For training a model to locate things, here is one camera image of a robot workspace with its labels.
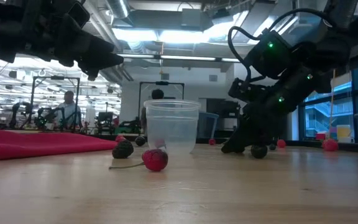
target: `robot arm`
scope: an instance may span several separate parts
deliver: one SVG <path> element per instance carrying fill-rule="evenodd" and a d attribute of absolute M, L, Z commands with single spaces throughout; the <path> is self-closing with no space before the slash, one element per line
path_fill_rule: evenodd
<path fill-rule="evenodd" d="M 347 12 L 352 12 L 353 15 L 356 4 L 357 0 L 341 1 L 342 14 L 335 7 L 330 8 L 331 14 L 312 9 L 295 9 L 279 17 L 259 37 L 253 37 L 240 27 L 231 28 L 228 35 L 229 46 L 246 67 L 248 74 L 244 81 L 234 80 L 229 95 L 248 104 L 242 109 L 239 128 L 225 143 L 222 152 L 243 152 L 246 146 L 264 146 L 273 137 L 280 135 L 280 120 L 295 111 L 310 93 L 331 91 L 332 71 L 347 64 L 350 57 L 351 40 L 346 32 L 350 24 L 348 21 L 352 17 Z M 272 29 L 279 20 L 296 12 L 308 12 L 321 17 L 326 29 L 324 35 L 319 36 L 316 42 L 303 41 L 290 46 Z M 341 16 L 332 19 L 334 12 Z M 245 58 L 235 51 L 231 42 L 234 30 L 259 41 Z M 250 84 L 255 80 L 250 78 L 250 66 L 262 75 L 262 78 L 257 79 L 269 77 L 278 81 L 274 86 L 266 88 Z"/>
<path fill-rule="evenodd" d="M 0 59 L 13 63 L 22 53 L 67 67 L 77 61 L 93 81 L 99 70 L 124 59 L 112 53 L 113 44 L 81 29 L 89 19 L 76 0 L 28 0 L 23 7 L 0 3 Z"/>

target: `wooden table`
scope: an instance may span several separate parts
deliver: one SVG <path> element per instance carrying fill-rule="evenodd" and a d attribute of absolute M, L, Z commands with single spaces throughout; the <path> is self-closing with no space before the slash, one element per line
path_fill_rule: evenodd
<path fill-rule="evenodd" d="M 142 149 L 115 166 L 140 162 Z M 0 161 L 0 224 L 356 223 L 358 154 L 197 146 L 164 172 L 108 170 L 111 152 Z"/>

